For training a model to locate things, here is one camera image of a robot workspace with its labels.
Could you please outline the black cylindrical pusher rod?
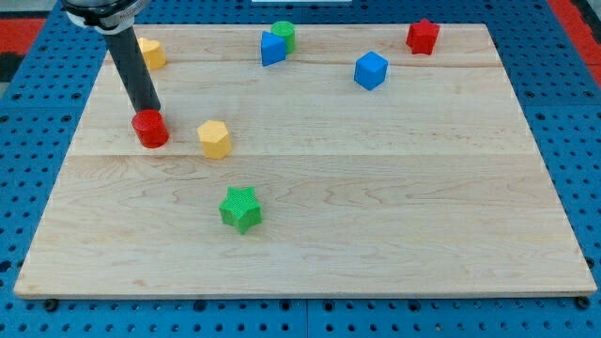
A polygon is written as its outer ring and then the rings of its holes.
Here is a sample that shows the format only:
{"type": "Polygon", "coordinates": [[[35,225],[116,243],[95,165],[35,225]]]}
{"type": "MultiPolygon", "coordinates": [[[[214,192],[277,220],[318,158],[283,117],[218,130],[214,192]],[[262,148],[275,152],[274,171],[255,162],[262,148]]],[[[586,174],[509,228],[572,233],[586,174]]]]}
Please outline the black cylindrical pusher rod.
{"type": "Polygon", "coordinates": [[[160,111],[161,103],[133,28],[105,35],[104,39],[133,110],[160,111]]]}

